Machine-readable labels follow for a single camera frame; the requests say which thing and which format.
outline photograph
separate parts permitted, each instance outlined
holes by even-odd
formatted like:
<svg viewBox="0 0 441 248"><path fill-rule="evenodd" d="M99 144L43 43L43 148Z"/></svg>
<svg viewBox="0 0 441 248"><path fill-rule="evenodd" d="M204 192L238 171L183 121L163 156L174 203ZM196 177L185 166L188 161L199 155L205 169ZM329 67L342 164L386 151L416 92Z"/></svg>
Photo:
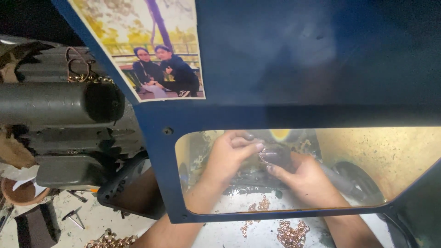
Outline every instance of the photograph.
<svg viewBox="0 0 441 248"><path fill-rule="evenodd" d="M194 0L68 1L138 101L205 99Z"/></svg>

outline tree trunk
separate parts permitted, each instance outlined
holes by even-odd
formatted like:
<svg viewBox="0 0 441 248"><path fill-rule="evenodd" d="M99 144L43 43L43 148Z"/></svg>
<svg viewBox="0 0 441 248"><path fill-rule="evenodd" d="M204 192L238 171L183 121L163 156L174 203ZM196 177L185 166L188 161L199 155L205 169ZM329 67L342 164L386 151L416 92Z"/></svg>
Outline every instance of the tree trunk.
<svg viewBox="0 0 441 248"><path fill-rule="evenodd" d="M162 19L161 12L159 12L158 5L156 4L156 0L144 0L151 12L153 13L153 17L155 18L153 21L158 25L158 30L161 33L162 41L164 41L164 45L170 48L171 52L173 52L172 43L170 42L170 37L168 36L167 29L164 25L164 20Z"/></svg>

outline woman in hijab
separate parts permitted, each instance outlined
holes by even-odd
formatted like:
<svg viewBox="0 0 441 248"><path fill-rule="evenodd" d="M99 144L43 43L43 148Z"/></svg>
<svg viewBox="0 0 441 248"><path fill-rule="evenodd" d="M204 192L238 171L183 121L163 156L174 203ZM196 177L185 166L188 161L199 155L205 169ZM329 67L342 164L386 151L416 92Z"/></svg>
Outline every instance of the woman in hijab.
<svg viewBox="0 0 441 248"><path fill-rule="evenodd" d="M139 58L133 62L133 70L141 83L142 89L153 93L155 98L167 98L164 87L161 83L164 81L164 74L159 65L150 60L150 54L147 49L137 47L133 53Z"/></svg>
<svg viewBox="0 0 441 248"><path fill-rule="evenodd" d="M175 79L175 81L172 82L173 84L170 84L170 87L173 89L170 89L169 85L164 85L164 87L177 92L178 97L197 97L199 78L193 72L193 69L191 69L182 58L173 54L171 50L164 45L156 46L155 53L161 60L161 69L167 74L171 74Z"/></svg>

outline terracotta bowl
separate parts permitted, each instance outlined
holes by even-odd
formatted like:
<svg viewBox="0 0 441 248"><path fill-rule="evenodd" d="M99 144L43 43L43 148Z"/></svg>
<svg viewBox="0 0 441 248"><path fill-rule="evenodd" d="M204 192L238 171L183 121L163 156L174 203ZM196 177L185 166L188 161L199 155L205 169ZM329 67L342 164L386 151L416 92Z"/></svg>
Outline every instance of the terracotta bowl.
<svg viewBox="0 0 441 248"><path fill-rule="evenodd" d="M1 181L1 191L6 200L17 206L28 206L34 203L38 203L43 200L43 198L45 198L50 191L50 189L47 188L37 197L34 197L35 187L32 182L22 184L15 191L12 191L12 187L15 183L16 181L14 180L3 178Z"/></svg>

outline sneaker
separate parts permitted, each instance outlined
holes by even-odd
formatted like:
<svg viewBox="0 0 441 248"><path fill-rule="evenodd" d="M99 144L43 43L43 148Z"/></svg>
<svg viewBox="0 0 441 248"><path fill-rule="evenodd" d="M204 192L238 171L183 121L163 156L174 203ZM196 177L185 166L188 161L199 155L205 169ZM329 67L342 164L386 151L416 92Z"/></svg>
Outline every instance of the sneaker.
<svg viewBox="0 0 441 248"><path fill-rule="evenodd" d="M179 97L179 98L184 98L184 97L187 97L188 94L190 94L189 91L181 90L181 91L179 92L179 94L178 94L178 97Z"/></svg>

